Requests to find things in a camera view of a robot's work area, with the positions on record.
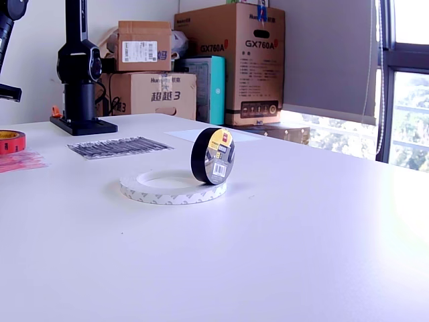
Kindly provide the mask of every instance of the window frame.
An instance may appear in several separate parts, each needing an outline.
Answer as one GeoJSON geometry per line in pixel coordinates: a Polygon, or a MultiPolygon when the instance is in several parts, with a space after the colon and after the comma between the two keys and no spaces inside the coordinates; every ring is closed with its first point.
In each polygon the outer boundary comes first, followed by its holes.
{"type": "MultiPolygon", "coordinates": [[[[392,144],[393,111],[395,106],[395,73],[415,72],[429,74],[429,45],[397,43],[395,40],[395,3],[394,0],[381,0],[381,25],[383,26],[383,47],[379,48],[379,67],[384,70],[385,115],[384,129],[379,127],[378,144],[383,134],[379,162],[389,163],[392,144]]],[[[380,109],[380,120],[383,117],[380,109]]]]}

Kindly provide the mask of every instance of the black cable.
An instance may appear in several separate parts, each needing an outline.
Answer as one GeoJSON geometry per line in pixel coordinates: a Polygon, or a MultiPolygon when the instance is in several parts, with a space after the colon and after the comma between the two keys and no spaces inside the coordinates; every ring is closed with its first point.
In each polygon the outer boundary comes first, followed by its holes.
{"type": "Polygon", "coordinates": [[[101,96],[95,100],[95,105],[100,103],[106,97],[107,94],[106,86],[101,81],[98,81],[97,84],[103,88],[103,94],[101,94],[101,96]]]}
{"type": "Polygon", "coordinates": [[[115,108],[121,104],[121,98],[116,96],[114,99],[112,99],[112,77],[114,74],[111,74],[109,77],[109,102],[110,102],[110,111],[109,115],[113,116],[113,111],[115,108]]]}

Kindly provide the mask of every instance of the orange clip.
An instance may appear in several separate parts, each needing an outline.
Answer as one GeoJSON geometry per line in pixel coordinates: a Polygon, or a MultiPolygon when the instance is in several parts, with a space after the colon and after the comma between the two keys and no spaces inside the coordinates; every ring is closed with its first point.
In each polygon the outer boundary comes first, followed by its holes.
{"type": "Polygon", "coordinates": [[[52,107],[52,116],[53,117],[62,117],[62,114],[60,113],[60,109],[56,105],[54,105],[52,107]]]}

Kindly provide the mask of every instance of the pink paper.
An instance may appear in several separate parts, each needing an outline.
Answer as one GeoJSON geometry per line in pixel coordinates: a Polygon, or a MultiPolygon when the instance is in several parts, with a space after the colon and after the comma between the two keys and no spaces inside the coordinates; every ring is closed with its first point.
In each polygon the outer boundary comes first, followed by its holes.
{"type": "Polygon", "coordinates": [[[47,166],[43,156],[31,150],[0,156],[0,173],[45,168],[47,166]]]}

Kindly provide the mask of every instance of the red tape roll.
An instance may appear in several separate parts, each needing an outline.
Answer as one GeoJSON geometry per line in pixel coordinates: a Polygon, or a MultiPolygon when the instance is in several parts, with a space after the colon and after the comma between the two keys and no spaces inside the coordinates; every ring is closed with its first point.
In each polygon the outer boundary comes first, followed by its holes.
{"type": "Polygon", "coordinates": [[[0,129],[0,155],[25,150],[25,134],[0,129]]]}

